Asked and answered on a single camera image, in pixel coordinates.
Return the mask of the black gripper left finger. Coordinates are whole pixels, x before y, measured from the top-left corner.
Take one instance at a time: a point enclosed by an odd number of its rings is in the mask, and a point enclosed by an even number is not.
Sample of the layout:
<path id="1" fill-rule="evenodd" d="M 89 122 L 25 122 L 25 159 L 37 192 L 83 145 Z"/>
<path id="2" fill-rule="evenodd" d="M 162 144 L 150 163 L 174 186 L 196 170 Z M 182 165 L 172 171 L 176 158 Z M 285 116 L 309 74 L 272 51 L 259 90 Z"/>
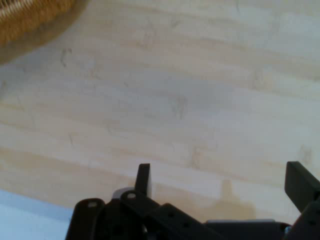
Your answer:
<path id="1" fill-rule="evenodd" d="M 223 236 L 169 203 L 149 196 L 151 166 L 138 167 L 134 188 L 119 191 L 105 203 L 79 201 L 73 210 L 67 240 L 222 240 Z"/>

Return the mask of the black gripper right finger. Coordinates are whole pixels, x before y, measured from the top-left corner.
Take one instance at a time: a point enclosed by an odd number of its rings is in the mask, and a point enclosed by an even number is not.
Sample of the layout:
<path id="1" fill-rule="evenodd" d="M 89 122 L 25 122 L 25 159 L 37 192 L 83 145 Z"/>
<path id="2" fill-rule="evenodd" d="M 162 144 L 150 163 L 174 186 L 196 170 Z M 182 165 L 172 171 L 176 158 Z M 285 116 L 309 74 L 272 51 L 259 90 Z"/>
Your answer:
<path id="1" fill-rule="evenodd" d="M 300 216 L 285 235 L 286 240 L 320 238 L 320 181 L 300 162 L 286 164 L 284 190 Z"/>

